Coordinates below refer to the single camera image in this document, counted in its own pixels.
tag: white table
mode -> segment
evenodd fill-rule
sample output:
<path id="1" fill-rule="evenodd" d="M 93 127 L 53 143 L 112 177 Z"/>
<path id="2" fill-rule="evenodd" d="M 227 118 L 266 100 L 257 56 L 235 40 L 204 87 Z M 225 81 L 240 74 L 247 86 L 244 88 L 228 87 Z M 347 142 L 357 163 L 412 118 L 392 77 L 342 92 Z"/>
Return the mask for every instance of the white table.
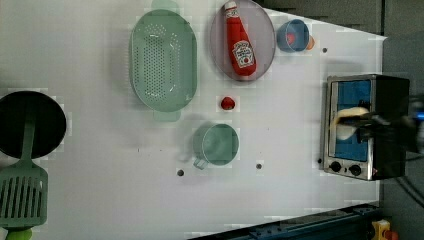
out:
<path id="1" fill-rule="evenodd" d="M 61 151 L 41 160 L 48 222 L 34 240 L 185 239 L 378 200 L 378 182 L 326 174 L 317 159 L 327 76 L 380 73 L 383 37 L 304 19 L 315 48 L 277 49 L 261 79 L 240 85 L 208 50 L 225 0 L 177 2 L 198 40 L 199 86 L 178 122 L 157 123 L 128 79 L 130 31 L 150 1 L 1 1 L 2 94 L 47 88 L 72 121 Z M 268 13 L 275 27 L 299 18 Z M 224 95 L 239 108 L 220 111 Z M 190 136 L 205 121 L 239 131 L 231 166 L 193 168 Z"/>

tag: green spatula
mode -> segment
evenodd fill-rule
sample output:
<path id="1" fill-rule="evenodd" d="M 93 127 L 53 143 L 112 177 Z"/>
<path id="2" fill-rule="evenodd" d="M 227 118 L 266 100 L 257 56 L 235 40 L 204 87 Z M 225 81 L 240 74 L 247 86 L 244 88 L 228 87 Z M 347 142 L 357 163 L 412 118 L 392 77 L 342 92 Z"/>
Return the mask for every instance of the green spatula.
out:
<path id="1" fill-rule="evenodd" d="M 21 159 L 0 172 L 0 227 L 9 234 L 47 220 L 48 175 L 31 159 L 35 112 L 36 104 L 27 101 Z"/>

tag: floor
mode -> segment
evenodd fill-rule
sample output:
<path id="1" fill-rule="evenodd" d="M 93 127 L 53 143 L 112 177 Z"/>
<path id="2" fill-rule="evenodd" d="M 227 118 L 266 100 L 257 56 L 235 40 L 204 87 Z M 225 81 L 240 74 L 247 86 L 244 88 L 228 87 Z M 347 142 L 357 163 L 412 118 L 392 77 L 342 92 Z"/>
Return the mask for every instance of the floor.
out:
<path id="1" fill-rule="evenodd" d="M 266 8 L 388 37 L 383 72 L 411 80 L 411 94 L 424 94 L 423 0 L 256 0 Z M 406 178 L 424 193 L 424 158 L 406 163 Z M 381 207 L 401 239 L 423 239 L 424 208 L 401 185 L 405 179 L 381 181 Z"/>

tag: plate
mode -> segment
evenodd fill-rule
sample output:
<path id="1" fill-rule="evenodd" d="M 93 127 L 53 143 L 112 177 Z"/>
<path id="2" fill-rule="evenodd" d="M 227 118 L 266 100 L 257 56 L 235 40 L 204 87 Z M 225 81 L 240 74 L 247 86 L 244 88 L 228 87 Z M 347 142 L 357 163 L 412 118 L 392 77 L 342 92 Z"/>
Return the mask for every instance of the plate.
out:
<path id="1" fill-rule="evenodd" d="M 271 19 L 265 10 L 250 0 L 235 0 L 249 35 L 256 58 L 256 72 L 250 76 L 239 76 L 234 72 L 228 55 L 227 28 L 224 5 L 216 13 L 210 31 L 210 51 L 215 64 L 234 80 L 256 80 L 268 71 L 275 54 L 275 32 Z"/>

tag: blue cup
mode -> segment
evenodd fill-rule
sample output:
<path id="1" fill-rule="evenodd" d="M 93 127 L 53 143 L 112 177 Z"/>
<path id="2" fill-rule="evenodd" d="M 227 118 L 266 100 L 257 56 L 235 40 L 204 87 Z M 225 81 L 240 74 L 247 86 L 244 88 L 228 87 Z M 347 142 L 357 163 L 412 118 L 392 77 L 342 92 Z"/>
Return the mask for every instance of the blue cup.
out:
<path id="1" fill-rule="evenodd" d="M 287 36 L 294 36 L 294 41 L 289 44 Z M 309 29 L 299 19 L 286 22 L 277 30 L 277 45 L 284 52 L 300 52 L 306 49 L 309 43 Z"/>

